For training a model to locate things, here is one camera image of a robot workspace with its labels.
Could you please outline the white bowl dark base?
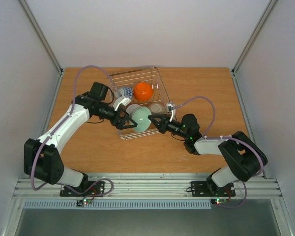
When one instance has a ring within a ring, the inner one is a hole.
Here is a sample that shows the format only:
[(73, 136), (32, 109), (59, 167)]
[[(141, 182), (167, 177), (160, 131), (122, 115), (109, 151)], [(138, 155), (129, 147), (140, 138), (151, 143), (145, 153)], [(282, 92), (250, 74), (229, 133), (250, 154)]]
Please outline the white bowl dark base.
[(132, 118), (133, 114), (141, 107), (139, 104), (131, 104), (126, 108), (126, 112), (129, 114), (129, 117)]

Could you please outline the pale green bowl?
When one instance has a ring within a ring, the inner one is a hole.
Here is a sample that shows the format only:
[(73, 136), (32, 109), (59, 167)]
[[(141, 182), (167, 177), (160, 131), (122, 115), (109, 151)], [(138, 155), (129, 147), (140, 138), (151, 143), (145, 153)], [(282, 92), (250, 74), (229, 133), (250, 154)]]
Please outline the pale green bowl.
[(139, 107), (133, 112), (131, 118), (137, 123), (137, 126), (134, 128), (135, 132), (142, 133), (149, 128), (151, 121), (148, 119), (148, 116), (150, 115), (151, 112), (147, 107)]

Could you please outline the red blue patterned bowl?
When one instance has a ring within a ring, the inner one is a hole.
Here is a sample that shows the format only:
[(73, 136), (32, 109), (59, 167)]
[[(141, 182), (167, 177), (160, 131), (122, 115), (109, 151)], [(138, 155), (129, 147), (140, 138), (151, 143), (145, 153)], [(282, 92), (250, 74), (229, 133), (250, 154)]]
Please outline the red blue patterned bowl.
[(129, 97), (129, 99), (132, 100), (132, 98), (133, 98), (133, 88), (132, 87), (121, 87), (118, 90), (119, 90), (119, 93), (117, 93), (116, 96), (121, 94), (121, 95)]

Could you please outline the steel wire dish rack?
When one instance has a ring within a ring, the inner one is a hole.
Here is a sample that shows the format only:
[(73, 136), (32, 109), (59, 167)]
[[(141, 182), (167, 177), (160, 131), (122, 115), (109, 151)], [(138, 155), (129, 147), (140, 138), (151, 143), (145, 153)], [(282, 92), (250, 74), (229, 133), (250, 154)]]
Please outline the steel wire dish rack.
[(110, 75), (112, 82), (110, 82), (111, 88), (121, 88), (121, 87), (132, 87), (140, 82), (146, 82), (152, 85), (153, 95), (147, 101), (138, 101), (135, 99), (134, 94), (131, 102), (126, 106), (126, 108), (131, 104), (139, 104), (141, 107), (147, 107), (151, 103), (160, 103), (166, 107), (167, 103), (170, 103), (165, 85), (161, 78), (160, 72), (157, 67), (143, 67), (136, 68), (133, 70), (123, 71), (119, 73), (113, 73)]

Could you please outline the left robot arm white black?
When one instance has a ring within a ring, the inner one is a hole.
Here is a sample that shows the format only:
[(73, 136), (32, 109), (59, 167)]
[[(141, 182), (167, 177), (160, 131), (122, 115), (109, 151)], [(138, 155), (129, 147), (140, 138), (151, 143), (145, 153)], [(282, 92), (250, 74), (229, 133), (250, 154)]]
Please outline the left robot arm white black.
[(24, 144), (24, 172), (45, 184), (69, 185), (78, 196), (89, 191), (86, 175), (64, 166), (60, 154), (73, 134), (92, 116), (108, 120), (118, 130), (134, 128), (137, 123), (124, 110), (131, 102), (129, 92), (117, 90), (113, 104), (104, 100), (112, 90), (101, 83), (93, 83), (91, 90), (77, 95), (63, 117), (39, 138)]

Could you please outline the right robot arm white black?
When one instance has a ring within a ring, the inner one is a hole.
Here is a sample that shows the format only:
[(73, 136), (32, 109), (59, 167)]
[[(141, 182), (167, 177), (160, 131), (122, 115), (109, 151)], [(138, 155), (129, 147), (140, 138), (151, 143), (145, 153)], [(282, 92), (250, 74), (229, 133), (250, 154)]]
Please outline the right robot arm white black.
[(268, 163), (266, 155), (241, 131), (230, 136), (204, 136), (193, 114), (184, 115), (181, 122), (170, 120), (166, 114), (149, 115), (148, 119), (160, 133), (168, 131), (182, 137), (185, 149), (190, 154), (223, 156), (227, 166), (216, 170), (206, 179), (211, 195), (220, 194), (229, 183), (237, 180), (246, 182), (261, 174)]

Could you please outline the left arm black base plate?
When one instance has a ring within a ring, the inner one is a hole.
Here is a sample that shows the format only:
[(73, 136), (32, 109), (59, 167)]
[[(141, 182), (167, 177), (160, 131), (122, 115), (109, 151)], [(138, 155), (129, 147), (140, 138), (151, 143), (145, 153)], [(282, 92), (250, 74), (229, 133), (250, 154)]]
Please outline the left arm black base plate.
[(61, 197), (84, 197), (88, 195), (95, 195), (101, 197), (105, 190), (105, 182), (99, 181), (95, 184), (95, 181), (88, 181), (83, 187), (67, 187), (65, 186), (59, 193)]

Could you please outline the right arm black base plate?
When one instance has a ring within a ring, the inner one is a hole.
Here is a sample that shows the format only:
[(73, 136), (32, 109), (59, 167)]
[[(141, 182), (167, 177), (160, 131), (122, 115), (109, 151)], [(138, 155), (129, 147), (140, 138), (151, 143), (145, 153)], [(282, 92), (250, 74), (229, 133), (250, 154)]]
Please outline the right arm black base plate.
[(192, 181), (190, 189), (193, 197), (234, 197), (236, 195), (233, 183), (217, 187), (214, 183), (210, 185), (206, 181)]

